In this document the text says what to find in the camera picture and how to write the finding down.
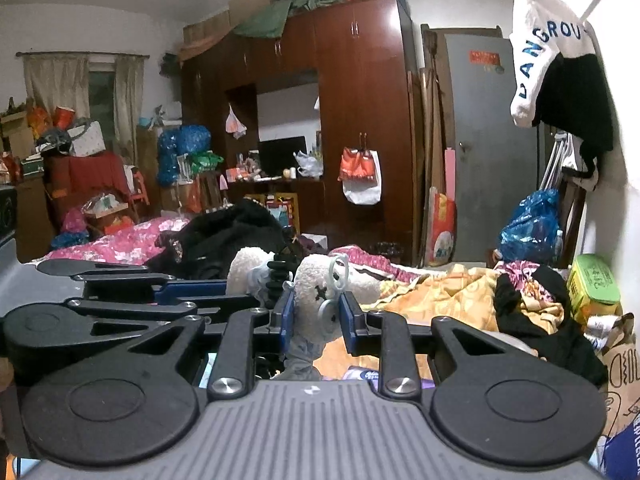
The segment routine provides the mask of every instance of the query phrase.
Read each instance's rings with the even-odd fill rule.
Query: orange bag
[[[367,134],[364,134],[364,144],[362,134],[360,134],[360,149],[344,148],[340,160],[340,171],[338,181],[358,179],[374,180],[376,177],[376,163],[367,149]]]
[[[33,138],[38,140],[44,132],[50,129],[51,117],[44,108],[36,106],[27,112],[27,124],[31,128]]]
[[[201,213],[202,204],[200,203],[200,179],[196,178],[191,184],[189,195],[187,197],[186,208],[192,213]]]

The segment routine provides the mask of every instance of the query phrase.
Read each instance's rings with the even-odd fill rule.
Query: curtain rod
[[[144,54],[126,54],[125,52],[87,52],[87,51],[71,51],[71,50],[47,50],[42,52],[16,52],[16,57],[32,56],[37,54],[94,54],[96,56],[134,56],[143,57],[149,59],[149,56]]]

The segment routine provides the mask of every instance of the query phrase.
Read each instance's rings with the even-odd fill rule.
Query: cardboard box
[[[3,117],[2,136],[9,139],[9,146],[14,156],[24,160],[35,151],[33,133],[27,124],[26,112]]]
[[[44,173],[44,161],[41,155],[33,155],[22,161],[22,176]]]
[[[209,36],[224,36],[229,32],[229,29],[229,11],[224,10],[202,22],[187,25],[182,30],[182,37],[184,38],[184,43],[189,44]]]
[[[68,132],[75,156],[95,155],[105,150],[104,137],[98,121],[92,121],[86,129],[84,126],[78,126],[71,128]]]
[[[276,0],[229,0],[229,22],[235,27]]]
[[[204,22],[193,23],[193,25],[184,27],[182,37],[184,38],[184,43],[187,44],[204,38]]]
[[[204,37],[226,34],[229,32],[231,22],[229,21],[229,11],[224,10],[211,18],[204,20]]]
[[[596,254],[580,254],[566,282],[574,319],[586,324],[589,316],[622,315],[620,290],[609,266]]]
[[[171,187],[160,188],[160,203],[165,211],[188,212],[187,204],[193,184],[174,184]]]

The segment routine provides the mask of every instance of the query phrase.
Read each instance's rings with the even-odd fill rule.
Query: metal screw
[[[389,379],[385,386],[395,394],[412,394],[418,389],[415,381],[409,377],[396,377]]]
[[[211,385],[214,392],[220,395],[233,395],[242,390],[242,383],[232,377],[222,377]]]

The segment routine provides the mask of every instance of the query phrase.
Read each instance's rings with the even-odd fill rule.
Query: curtain
[[[33,54],[22,60],[28,97],[50,114],[65,106],[78,118],[90,116],[88,55]]]
[[[140,56],[116,56],[113,89],[115,150],[130,164],[138,161],[136,126],[142,111],[142,79],[145,60]]]

